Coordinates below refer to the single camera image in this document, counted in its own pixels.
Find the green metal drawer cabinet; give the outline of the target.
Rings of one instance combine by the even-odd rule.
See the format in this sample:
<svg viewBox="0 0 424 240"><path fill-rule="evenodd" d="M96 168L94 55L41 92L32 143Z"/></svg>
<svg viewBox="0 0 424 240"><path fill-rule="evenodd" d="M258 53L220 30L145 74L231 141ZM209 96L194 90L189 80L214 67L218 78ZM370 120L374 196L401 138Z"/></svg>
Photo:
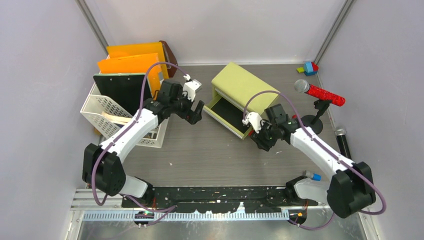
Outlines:
<svg viewBox="0 0 424 240"><path fill-rule="evenodd" d="M277 89L234 62L212 79L211 86L212 100L205 104L203 111L242 140L252 130L242 123L244 107L247 106L248 113L256 112L265 118L265 109L279 100L278 94L263 93L249 102L259 92Z"/></svg>

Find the black clipboard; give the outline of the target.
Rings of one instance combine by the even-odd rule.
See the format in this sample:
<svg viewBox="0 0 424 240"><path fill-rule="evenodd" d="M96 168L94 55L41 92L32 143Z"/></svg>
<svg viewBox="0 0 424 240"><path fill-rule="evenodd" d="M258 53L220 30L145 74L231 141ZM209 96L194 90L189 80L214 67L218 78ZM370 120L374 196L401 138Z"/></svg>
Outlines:
<svg viewBox="0 0 424 240"><path fill-rule="evenodd" d="M132 116L140 108L144 73L95 74L93 80L101 95L110 97Z"/></svg>

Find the Nineteen Eighty-Four dark book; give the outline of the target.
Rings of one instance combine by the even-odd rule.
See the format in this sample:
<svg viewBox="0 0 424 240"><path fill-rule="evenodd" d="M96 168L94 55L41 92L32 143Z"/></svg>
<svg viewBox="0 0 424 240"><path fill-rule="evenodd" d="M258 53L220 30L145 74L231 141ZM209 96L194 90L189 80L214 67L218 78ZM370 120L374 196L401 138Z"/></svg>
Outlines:
<svg viewBox="0 0 424 240"><path fill-rule="evenodd" d="M111 123L115 123L118 125L125 125L132 120L131 117L116 116L116 115L108 114L105 111L102 111L101 115L104 118L106 118L108 121L110 121Z"/></svg>

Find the white plastic file rack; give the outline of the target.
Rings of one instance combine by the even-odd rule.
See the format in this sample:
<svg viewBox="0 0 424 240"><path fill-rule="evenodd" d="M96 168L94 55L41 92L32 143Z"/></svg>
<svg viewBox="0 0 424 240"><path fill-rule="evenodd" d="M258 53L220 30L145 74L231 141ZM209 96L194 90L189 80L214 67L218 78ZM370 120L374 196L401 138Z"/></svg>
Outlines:
<svg viewBox="0 0 424 240"><path fill-rule="evenodd" d="M118 103L108 96L101 95L94 83L80 113L100 132L105 138L112 137L132 116ZM161 148L163 146L168 120L151 130L138 143L139 146Z"/></svg>

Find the thick orange binder folder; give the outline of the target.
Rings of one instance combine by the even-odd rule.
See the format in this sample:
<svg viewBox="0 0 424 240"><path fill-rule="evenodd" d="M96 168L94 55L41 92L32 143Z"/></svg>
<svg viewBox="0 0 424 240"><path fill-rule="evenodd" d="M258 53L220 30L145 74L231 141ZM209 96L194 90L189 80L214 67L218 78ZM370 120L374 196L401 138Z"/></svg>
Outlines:
<svg viewBox="0 0 424 240"><path fill-rule="evenodd" d="M97 63L97 66L103 74L114 73L146 73L149 67L159 62L159 55L157 53L147 53L139 55L131 55L125 57L116 57L102 59ZM154 80L156 81L156 90L160 90L161 81L164 79L161 65L154 66L147 74L151 87L153 87Z"/></svg>

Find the mint green clipboard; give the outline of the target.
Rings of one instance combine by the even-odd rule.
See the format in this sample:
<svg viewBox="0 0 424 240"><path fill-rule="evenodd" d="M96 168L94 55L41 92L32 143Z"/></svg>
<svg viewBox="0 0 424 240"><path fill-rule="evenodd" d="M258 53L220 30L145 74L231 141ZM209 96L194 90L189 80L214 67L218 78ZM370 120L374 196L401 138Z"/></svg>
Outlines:
<svg viewBox="0 0 424 240"><path fill-rule="evenodd" d="M98 73L93 76L93 79L100 93L105 96L109 96L111 93L129 93L135 90L138 90L137 93L140 94L144 80L144 96L153 96L152 90L157 89L156 80L153 80L152 87L149 77L144 72Z"/></svg>

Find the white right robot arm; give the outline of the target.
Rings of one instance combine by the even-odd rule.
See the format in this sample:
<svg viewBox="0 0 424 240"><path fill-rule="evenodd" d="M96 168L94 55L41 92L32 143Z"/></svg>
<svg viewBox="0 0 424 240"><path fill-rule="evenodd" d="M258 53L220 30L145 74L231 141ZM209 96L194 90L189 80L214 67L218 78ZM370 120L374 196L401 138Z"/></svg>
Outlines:
<svg viewBox="0 0 424 240"><path fill-rule="evenodd" d="M285 198L291 205L313 200L329 205L340 218L362 211L377 200L371 168L365 162L355 163L324 142L313 129L290 118L281 104L265 110L267 118L257 112L243 117L251 126L251 139L261 150L269 151L278 140L300 150L315 163L329 181L300 176L285 184Z"/></svg>

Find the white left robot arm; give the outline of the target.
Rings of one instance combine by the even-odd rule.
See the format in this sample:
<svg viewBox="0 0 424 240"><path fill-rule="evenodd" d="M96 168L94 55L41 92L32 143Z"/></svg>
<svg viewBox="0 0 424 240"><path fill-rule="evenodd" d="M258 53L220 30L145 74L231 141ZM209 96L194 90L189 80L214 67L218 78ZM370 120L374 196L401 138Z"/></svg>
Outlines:
<svg viewBox="0 0 424 240"><path fill-rule="evenodd" d="M153 202L149 184L125 173L123 162L130 151L150 131L172 114L194 125L202 119L204 102L192 110L201 83L189 79L184 84L172 81L162 83L155 99L144 100L134 117L112 137L100 145L89 144L83 154L82 180L108 196L130 195L141 207Z"/></svg>

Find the black microphone stand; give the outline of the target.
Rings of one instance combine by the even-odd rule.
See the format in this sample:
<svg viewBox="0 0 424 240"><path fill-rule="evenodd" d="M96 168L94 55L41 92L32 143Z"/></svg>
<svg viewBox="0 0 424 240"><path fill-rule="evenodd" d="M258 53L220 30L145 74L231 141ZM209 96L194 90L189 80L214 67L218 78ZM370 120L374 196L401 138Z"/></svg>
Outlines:
<svg viewBox="0 0 424 240"><path fill-rule="evenodd" d="M324 128L320 117L326 112L326 110L332 104L332 101L319 99L316 100L313 104L314 108L317 110L316 115L305 115L301 117L301 121L305 127L310 127L315 134L319 135Z"/></svg>

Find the brown wooden object behind rack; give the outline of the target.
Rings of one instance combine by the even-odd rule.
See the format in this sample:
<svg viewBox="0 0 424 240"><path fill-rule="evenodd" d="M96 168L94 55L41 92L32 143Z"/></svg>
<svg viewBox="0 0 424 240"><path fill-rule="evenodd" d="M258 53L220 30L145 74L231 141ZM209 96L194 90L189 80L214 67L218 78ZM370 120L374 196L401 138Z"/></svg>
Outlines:
<svg viewBox="0 0 424 240"><path fill-rule="evenodd" d="M159 42L162 44L165 61L177 66L178 65L177 59L174 53L172 52L171 48L169 47L168 43L164 40L160 40ZM172 65L166 65L166 69L167 69L168 77L173 78L177 72L177 68Z"/></svg>

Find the blue silver small marker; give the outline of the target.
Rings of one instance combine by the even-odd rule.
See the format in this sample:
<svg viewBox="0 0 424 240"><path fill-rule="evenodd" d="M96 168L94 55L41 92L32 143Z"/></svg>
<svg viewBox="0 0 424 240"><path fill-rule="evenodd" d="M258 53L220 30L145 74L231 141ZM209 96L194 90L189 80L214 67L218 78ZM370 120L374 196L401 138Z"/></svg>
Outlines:
<svg viewBox="0 0 424 240"><path fill-rule="evenodd" d="M308 179L313 180L313 181L321 181L321 179L322 179L322 176L321 176L320 174L317 174L317 173L311 172L311 171L309 171L309 170L304 170L304 171L302 172L302 175L303 175L304 177L308 178Z"/></svg>

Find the black handheld microphone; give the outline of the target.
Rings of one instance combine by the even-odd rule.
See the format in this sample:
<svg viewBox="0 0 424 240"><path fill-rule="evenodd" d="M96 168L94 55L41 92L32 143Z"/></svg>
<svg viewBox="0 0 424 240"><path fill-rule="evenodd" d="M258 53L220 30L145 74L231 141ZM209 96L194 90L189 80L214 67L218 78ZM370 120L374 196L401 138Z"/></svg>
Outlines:
<svg viewBox="0 0 424 240"><path fill-rule="evenodd" d="M335 133L336 142L337 142L340 153L344 157L351 159L352 155L351 155L351 151L350 151L347 137L346 137L346 134L347 134L346 130L343 128L336 128L334 133Z"/></svg>

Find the colourful toy blocks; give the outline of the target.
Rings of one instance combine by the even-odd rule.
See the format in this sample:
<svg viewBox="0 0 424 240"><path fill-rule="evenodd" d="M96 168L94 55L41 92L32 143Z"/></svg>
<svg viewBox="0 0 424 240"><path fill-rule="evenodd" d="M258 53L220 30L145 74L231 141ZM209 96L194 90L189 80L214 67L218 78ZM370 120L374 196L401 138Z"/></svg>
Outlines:
<svg viewBox="0 0 424 240"><path fill-rule="evenodd" d="M303 64L302 67L297 67L296 71L299 74L303 73L305 76L313 76L318 73L319 66L316 65L313 61L307 61Z"/></svg>

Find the thin orange folder in rack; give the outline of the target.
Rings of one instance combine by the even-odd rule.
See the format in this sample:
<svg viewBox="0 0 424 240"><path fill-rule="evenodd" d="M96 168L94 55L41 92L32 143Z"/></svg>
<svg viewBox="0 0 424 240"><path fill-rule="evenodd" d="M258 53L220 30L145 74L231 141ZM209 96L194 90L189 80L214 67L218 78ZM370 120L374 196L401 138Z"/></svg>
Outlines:
<svg viewBox="0 0 424 240"><path fill-rule="evenodd" d="M108 52L108 58L106 59L157 53L159 62L165 62L163 46L159 41L126 45L112 45L108 46L106 50Z"/></svg>

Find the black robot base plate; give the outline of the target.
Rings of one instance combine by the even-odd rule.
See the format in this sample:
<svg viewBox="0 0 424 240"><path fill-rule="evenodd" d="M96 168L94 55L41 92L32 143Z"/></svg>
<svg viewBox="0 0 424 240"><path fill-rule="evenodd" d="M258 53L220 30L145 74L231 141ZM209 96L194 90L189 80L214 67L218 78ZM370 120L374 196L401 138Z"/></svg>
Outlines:
<svg viewBox="0 0 424 240"><path fill-rule="evenodd" d="M295 198L283 186L188 186L150 187L141 198L125 197L123 208L140 205L157 210L175 207L175 213L276 213L285 207L315 207L316 201Z"/></svg>

